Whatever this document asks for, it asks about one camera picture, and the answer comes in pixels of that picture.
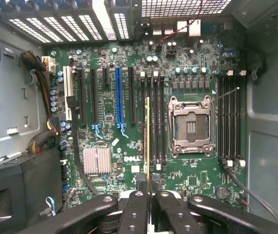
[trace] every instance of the silver chipset heatsink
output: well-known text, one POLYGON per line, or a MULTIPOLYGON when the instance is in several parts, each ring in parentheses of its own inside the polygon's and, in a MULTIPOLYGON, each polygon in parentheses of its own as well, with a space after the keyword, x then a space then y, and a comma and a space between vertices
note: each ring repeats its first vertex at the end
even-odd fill
POLYGON ((85 174, 111 173, 111 149, 110 148, 90 148, 83 152, 85 174))

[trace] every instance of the mounting screw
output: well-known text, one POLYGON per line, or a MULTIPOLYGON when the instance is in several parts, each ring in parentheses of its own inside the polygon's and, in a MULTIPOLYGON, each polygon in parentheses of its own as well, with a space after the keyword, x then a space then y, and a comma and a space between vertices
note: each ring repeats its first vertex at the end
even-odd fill
POLYGON ((104 202, 110 202, 112 201, 111 197, 109 196, 106 196, 104 199, 103 199, 104 202))
POLYGON ((169 193, 168 192, 161 192, 160 193, 162 196, 169 196, 169 193))
POLYGON ((142 192, 136 192, 135 195, 136 196, 143 196, 143 193, 142 192))
POLYGON ((245 19, 247 17, 247 12, 244 11, 241 16, 242 16, 242 19, 245 19))
POLYGON ((199 197, 199 196, 195 196, 195 197, 193 198, 193 200, 196 201, 196 202, 202 202, 202 201, 203 201, 203 198, 202 198, 202 197, 199 197))

